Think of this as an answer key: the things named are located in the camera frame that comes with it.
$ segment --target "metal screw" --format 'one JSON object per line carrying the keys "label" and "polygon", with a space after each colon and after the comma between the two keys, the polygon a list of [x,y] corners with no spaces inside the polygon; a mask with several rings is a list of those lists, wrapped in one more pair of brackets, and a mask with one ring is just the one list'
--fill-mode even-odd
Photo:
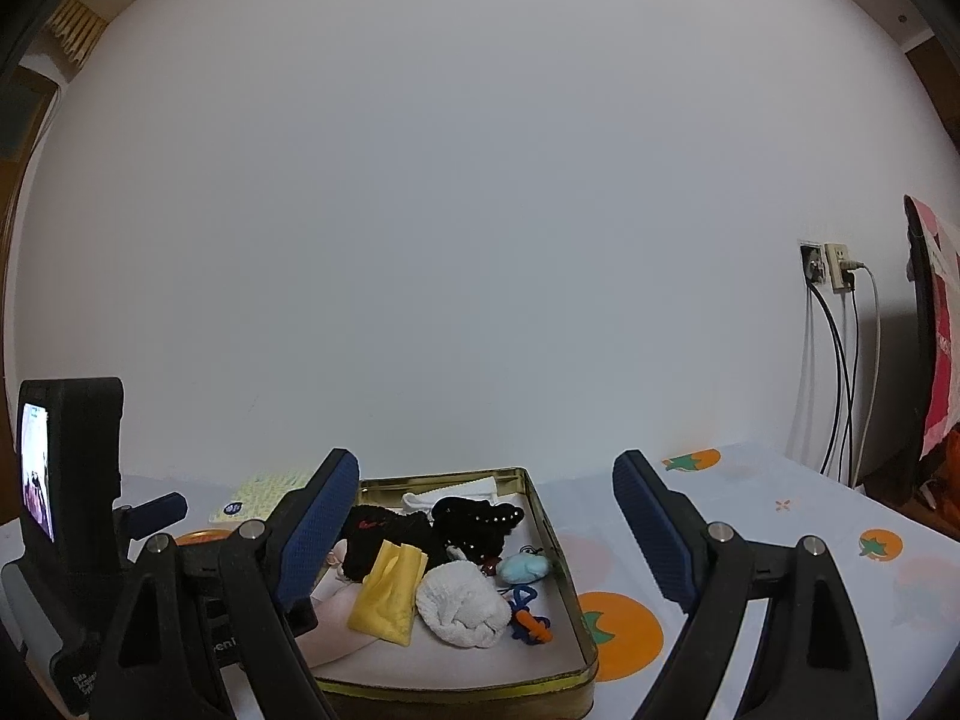
{"label": "metal screw", "polygon": [[707,525],[707,533],[710,534],[710,537],[713,538],[714,541],[719,541],[721,544],[725,544],[733,538],[733,528],[726,522],[710,523]]}
{"label": "metal screw", "polygon": [[827,544],[824,544],[822,538],[807,536],[803,540],[803,549],[810,552],[811,555],[823,555],[824,552],[827,552]]}
{"label": "metal screw", "polygon": [[267,530],[267,526],[263,524],[263,520],[261,519],[248,519],[240,526],[239,530],[241,538],[249,538],[252,541],[255,538],[263,536],[263,532]]}
{"label": "metal screw", "polygon": [[166,533],[157,533],[155,536],[150,536],[150,538],[147,539],[145,546],[147,552],[159,554],[170,546],[170,536],[167,536]]}

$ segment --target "tablecloth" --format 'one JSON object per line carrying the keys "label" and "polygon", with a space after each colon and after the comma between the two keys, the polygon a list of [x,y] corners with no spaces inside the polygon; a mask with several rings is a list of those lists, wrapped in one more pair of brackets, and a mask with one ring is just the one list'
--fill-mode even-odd
{"label": "tablecloth", "polygon": [[[754,443],[651,460],[666,485],[688,495],[704,519],[728,522],[744,538],[793,545],[808,533],[820,536],[863,632],[880,720],[909,716],[960,641],[960,544]],[[589,718],[629,720],[685,618],[659,593],[616,507],[608,474],[536,487],[599,644],[600,680]],[[174,535],[205,527],[208,514],[229,499],[219,485],[127,477],[121,502],[137,504],[169,490],[179,490],[190,504],[186,520],[171,529]],[[0,563],[22,549],[18,524],[0,527]],[[765,607],[765,601],[748,605],[712,720],[733,717]],[[0,618],[18,637],[1,590]],[[224,681],[237,717],[260,720],[243,672],[224,669]]]}

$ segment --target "display screen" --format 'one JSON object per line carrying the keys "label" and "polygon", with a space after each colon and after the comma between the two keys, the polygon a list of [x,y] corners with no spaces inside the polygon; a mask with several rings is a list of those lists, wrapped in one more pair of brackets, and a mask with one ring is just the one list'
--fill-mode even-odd
{"label": "display screen", "polygon": [[20,423],[20,474],[23,505],[51,541],[54,521],[50,511],[50,469],[47,453],[47,410],[30,403],[23,405]]}

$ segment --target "wall socket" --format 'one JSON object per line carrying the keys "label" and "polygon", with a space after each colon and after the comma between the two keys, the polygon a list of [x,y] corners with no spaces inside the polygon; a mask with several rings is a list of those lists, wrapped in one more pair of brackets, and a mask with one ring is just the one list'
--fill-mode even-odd
{"label": "wall socket", "polygon": [[843,280],[843,271],[840,269],[842,260],[850,259],[850,252],[846,244],[824,245],[824,254],[827,256],[827,272],[830,274],[830,283],[835,293],[850,291],[847,282]]}
{"label": "wall socket", "polygon": [[803,265],[803,278],[812,284],[827,283],[827,260],[824,247],[811,241],[800,241],[800,262]]}

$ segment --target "yellow cloth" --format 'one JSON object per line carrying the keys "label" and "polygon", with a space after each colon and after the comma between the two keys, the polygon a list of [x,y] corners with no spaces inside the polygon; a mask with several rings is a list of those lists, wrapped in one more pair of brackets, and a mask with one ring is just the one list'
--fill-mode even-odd
{"label": "yellow cloth", "polygon": [[360,634],[410,646],[416,588],[424,579],[427,557],[415,546],[384,541],[347,618]]}

